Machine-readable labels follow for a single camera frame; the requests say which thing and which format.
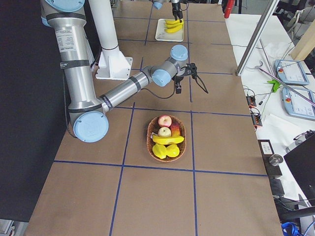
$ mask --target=wicker basket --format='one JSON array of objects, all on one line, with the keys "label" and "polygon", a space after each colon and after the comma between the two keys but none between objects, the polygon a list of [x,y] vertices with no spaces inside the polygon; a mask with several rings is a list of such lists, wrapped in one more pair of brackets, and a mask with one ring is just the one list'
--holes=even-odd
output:
[{"label": "wicker basket", "polygon": [[178,119],[177,117],[175,116],[170,116],[172,118],[172,122],[173,121],[177,121],[179,126],[180,126],[180,130],[181,130],[181,136],[184,137],[184,141],[182,141],[180,144],[177,144],[180,152],[179,152],[179,155],[177,157],[168,157],[166,156],[165,159],[160,159],[158,157],[156,157],[154,154],[153,154],[153,151],[152,151],[152,147],[155,145],[155,142],[153,142],[153,140],[151,139],[151,135],[152,133],[158,133],[158,130],[160,129],[160,126],[158,124],[158,118],[159,117],[155,117],[150,123],[149,123],[149,126],[148,126],[148,133],[147,133],[147,148],[148,148],[148,151],[150,153],[150,155],[155,159],[155,160],[158,160],[158,161],[161,161],[161,162],[171,162],[171,161],[175,161],[177,159],[179,159],[184,151],[185,151],[185,148],[186,148],[186,137],[185,137],[185,127],[183,125],[183,123],[181,122],[180,119]]}]

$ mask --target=green clip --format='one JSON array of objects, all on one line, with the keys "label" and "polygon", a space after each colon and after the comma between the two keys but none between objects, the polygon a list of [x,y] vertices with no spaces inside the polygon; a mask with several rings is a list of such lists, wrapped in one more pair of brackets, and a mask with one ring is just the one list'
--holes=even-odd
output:
[{"label": "green clip", "polygon": [[270,84],[274,84],[273,86],[272,86],[272,92],[276,92],[277,90],[278,90],[278,88],[280,87],[280,83],[278,82],[278,81],[276,81],[276,80],[269,80],[269,81],[267,81],[267,83],[270,83]]}]

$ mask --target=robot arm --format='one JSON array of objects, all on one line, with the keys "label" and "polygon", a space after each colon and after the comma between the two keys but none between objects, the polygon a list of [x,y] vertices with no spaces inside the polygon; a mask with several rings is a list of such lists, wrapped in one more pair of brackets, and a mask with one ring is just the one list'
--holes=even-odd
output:
[{"label": "robot arm", "polygon": [[147,66],[109,92],[96,97],[83,29],[86,23],[82,8],[84,1],[69,1],[78,4],[62,8],[58,7],[57,3],[64,4],[68,1],[41,0],[42,20],[45,25],[52,26],[55,30],[62,59],[60,66],[64,70],[71,98],[68,107],[70,123],[81,141],[92,143],[102,139],[109,127],[106,112],[138,93],[152,81],[163,87],[173,78],[175,84],[180,86],[179,82],[184,76],[191,75],[194,78],[194,69],[189,67],[191,64],[187,64],[186,47],[176,45],[171,50],[171,56],[162,65]]},{"label": "robot arm", "polygon": [[[161,9],[162,5],[165,0],[150,0],[153,2],[153,7],[156,9]],[[181,10],[181,3],[186,3],[185,0],[171,0],[172,3],[172,14],[175,20],[179,19],[182,22],[183,19],[183,12]]]}]

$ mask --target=white cylinder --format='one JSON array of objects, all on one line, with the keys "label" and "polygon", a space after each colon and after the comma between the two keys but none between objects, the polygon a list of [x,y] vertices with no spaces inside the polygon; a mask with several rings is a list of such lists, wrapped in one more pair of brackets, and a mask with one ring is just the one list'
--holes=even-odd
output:
[{"label": "white cylinder", "polygon": [[91,12],[102,48],[118,46],[110,0],[89,0]]}]

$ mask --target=white table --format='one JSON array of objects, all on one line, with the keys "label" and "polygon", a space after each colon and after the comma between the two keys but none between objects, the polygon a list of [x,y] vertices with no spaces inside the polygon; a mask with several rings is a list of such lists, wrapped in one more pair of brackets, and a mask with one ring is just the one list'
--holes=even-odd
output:
[{"label": "white table", "polygon": [[[234,45],[234,55],[238,64],[259,19],[260,15],[237,14],[231,14],[230,17],[226,19],[231,43]],[[283,59],[283,56],[294,47],[291,39],[276,16],[272,16],[269,19],[261,39],[272,65],[275,59]],[[285,59],[292,59],[289,53],[286,55]],[[254,68],[256,65],[259,65],[261,60],[264,63],[263,68],[268,70],[263,50],[256,48],[247,67]],[[309,69],[304,62],[302,62],[302,64],[305,71],[309,73]],[[267,81],[272,80],[272,78],[264,75],[258,70],[250,71],[245,69],[241,78],[244,87],[246,88],[247,86],[252,89],[255,94],[268,93],[271,91],[272,85],[268,84]],[[309,75],[308,79],[310,80],[310,84],[306,87],[315,91],[315,79],[312,75]],[[285,147],[293,142],[294,137],[307,130],[315,130],[315,121],[289,116],[284,110],[281,89],[279,89],[278,92],[271,94],[267,103],[263,103],[259,106],[258,103],[263,97],[264,95],[256,96],[257,108],[260,112],[264,110],[262,114],[263,126],[256,131],[257,139],[269,139],[274,152],[284,156],[286,154]],[[298,200],[298,194],[301,194],[303,198],[305,198],[285,162],[280,165],[280,169],[283,174],[280,179],[285,190],[284,197]]]}]

